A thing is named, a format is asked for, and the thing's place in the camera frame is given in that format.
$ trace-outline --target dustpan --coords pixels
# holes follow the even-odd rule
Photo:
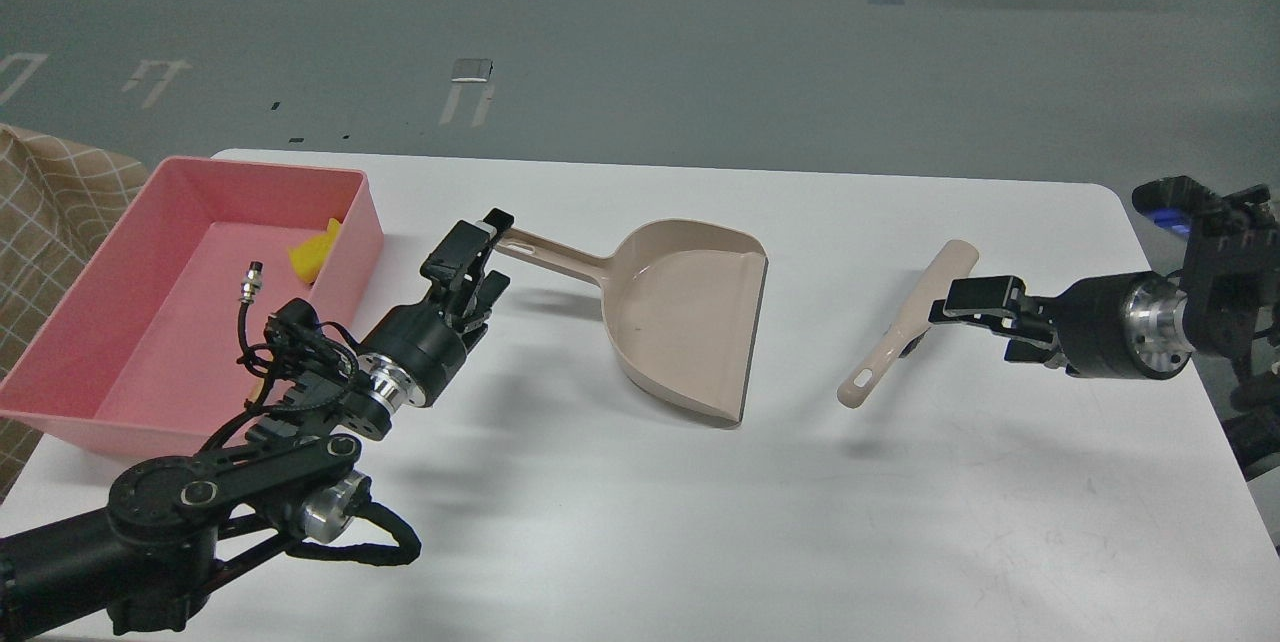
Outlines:
[[[768,263],[755,237],[662,219],[631,231],[607,258],[522,229],[495,249],[599,286],[609,341],[641,390],[741,422]]]

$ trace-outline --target pink plastic bin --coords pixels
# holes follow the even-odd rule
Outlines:
[[[288,247],[343,223],[315,285]],[[348,324],[383,246],[364,171],[166,159],[0,382],[0,416],[86,450],[189,455],[243,409],[241,279],[264,263],[250,343],[302,297]]]

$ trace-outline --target checkered cloth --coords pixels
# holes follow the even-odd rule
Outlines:
[[[0,379],[146,176],[136,159],[0,124]]]

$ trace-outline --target yellow object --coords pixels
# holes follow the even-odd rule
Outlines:
[[[297,272],[298,279],[302,279],[307,285],[316,281],[320,267],[324,267],[324,260],[329,258],[329,249],[333,249],[333,242],[338,237],[339,229],[342,229],[342,223],[330,217],[329,228],[321,235],[311,237],[301,246],[289,247],[289,263],[293,263],[293,272]]]

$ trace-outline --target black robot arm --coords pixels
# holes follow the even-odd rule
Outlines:
[[[0,540],[0,639],[99,610],[116,634],[182,630],[211,592],[282,552],[371,565],[416,559],[413,529],[372,501],[370,478],[355,468],[361,441],[335,428],[381,440],[403,402],[430,405],[444,391],[507,286],[484,265],[512,221],[495,208],[483,223],[458,223],[422,265],[424,299],[388,311],[362,341],[338,326],[342,341],[330,340],[328,324],[296,299],[268,320],[265,341],[248,345],[244,313],[261,285],[261,265],[251,265],[239,363],[262,380],[260,394],[195,455],[120,474],[102,509]],[[289,386],[273,400],[275,382]],[[225,446],[250,423],[243,445]],[[252,512],[233,518],[241,505]],[[328,546],[355,518],[396,545]],[[273,535],[216,559],[219,541],[264,531]]]
[[[1243,416],[1224,427],[1242,468],[1280,451],[1280,370],[1254,373],[1253,345],[1280,347],[1280,226],[1266,185],[1219,196],[1189,176],[1148,182],[1133,205],[1187,240],[1183,269],[1084,278],[1057,297],[1019,278],[957,279],[933,324],[1009,338],[1005,359],[1076,377],[1170,379],[1192,352],[1229,359]],[[1260,326],[1270,326],[1258,331]]]

